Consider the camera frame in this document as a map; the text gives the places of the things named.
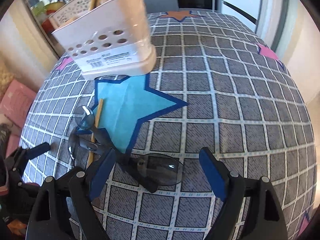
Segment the large dark transparent spoon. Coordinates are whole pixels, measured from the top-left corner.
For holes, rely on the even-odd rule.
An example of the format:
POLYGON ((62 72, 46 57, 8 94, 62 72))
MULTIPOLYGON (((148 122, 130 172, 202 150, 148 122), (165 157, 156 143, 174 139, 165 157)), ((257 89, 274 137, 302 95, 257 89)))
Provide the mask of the large dark transparent spoon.
POLYGON ((149 153, 139 157, 119 154, 116 162, 150 193, 156 192, 160 186, 177 185, 185 178, 183 164, 164 154, 149 153))

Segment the dark plastic spoon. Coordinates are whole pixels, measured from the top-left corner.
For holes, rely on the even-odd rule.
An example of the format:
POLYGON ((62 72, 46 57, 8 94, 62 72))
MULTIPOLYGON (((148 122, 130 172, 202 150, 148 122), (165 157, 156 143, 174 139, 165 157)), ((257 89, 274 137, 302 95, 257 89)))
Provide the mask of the dark plastic spoon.
POLYGON ((71 131, 68 138, 68 151, 71 156, 72 166, 75 166, 75 158, 76 158, 76 153, 78 152, 78 149, 83 148, 89 151, 87 163, 86 163, 86 167, 89 167, 89 165, 91 165, 91 163, 93 163, 94 161, 94 156, 96 154, 102 155, 107 150, 107 146, 102 145, 98 142, 89 141, 83 137, 80 137, 77 134, 77 131, 78 131, 78 128, 75 127, 71 131))

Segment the white plastic utensil holder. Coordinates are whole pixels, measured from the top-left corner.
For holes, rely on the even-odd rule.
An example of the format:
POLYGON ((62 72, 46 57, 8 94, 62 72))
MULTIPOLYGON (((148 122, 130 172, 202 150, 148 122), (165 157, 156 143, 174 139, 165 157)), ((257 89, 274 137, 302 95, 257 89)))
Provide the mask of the white plastic utensil holder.
POLYGON ((86 80, 144 75, 156 63, 144 0, 109 0, 70 19, 53 36, 86 80))

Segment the white perforated storage cart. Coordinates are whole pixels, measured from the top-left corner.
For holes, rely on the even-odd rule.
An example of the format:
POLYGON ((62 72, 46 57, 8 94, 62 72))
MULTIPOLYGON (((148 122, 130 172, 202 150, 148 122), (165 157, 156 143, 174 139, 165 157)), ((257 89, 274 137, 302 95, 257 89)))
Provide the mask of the white perforated storage cart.
MULTIPOLYGON (((107 2, 108 0, 103 0, 100 5, 107 2)), ((58 11, 53 13, 49 20, 53 25, 54 29, 58 29, 59 27, 63 26, 66 22, 70 19, 76 20, 81 16, 84 16, 89 12, 88 8, 90 5, 91 0, 71 0, 58 11)))

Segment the grey checkered star tablecloth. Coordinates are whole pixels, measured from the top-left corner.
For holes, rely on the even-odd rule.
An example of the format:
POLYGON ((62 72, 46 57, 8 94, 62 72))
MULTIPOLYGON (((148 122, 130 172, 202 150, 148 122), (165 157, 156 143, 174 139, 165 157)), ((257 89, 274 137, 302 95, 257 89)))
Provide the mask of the grey checkered star tablecloth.
POLYGON ((99 198, 97 217, 111 239, 203 239, 219 214, 199 164, 208 147, 243 177, 266 176, 296 239, 316 193, 316 154, 310 117, 289 71, 257 35, 233 16, 189 11, 149 15, 157 58, 148 76, 108 77, 101 84, 126 116, 136 106, 124 89, 142 93, 143 123, 135 156, 178 158, 185 179, 148 193, 119 166, 99 198))

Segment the small blue-grey spoon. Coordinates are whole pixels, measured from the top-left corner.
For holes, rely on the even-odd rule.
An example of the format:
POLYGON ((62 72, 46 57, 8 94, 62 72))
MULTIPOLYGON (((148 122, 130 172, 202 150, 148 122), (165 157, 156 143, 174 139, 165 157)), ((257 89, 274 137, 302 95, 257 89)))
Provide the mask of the small blue-grey spoon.
POLYGON ((94 133, 95 142, 107 146, 107 150, 104 153, 108 153, 110 150, 112 150, 114 145, 110 139, 110 136, 105 130, 95 127, 95 115, 88 106, 81 105, 77 107, 74 111, 74 117, 77 126, 81 130, 94 133))

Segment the pink plastic stool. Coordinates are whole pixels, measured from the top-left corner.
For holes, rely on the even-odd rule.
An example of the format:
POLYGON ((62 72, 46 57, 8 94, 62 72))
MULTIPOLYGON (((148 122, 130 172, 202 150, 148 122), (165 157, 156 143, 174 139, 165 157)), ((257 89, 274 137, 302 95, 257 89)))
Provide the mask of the pink plastic stool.
POLYGON ((36 92, 15 79, 4 93, 1 100, 1 114, 9 121, 11 130, 5 149, 5 158, 18 148, 22 128, 35 97, 36 92))

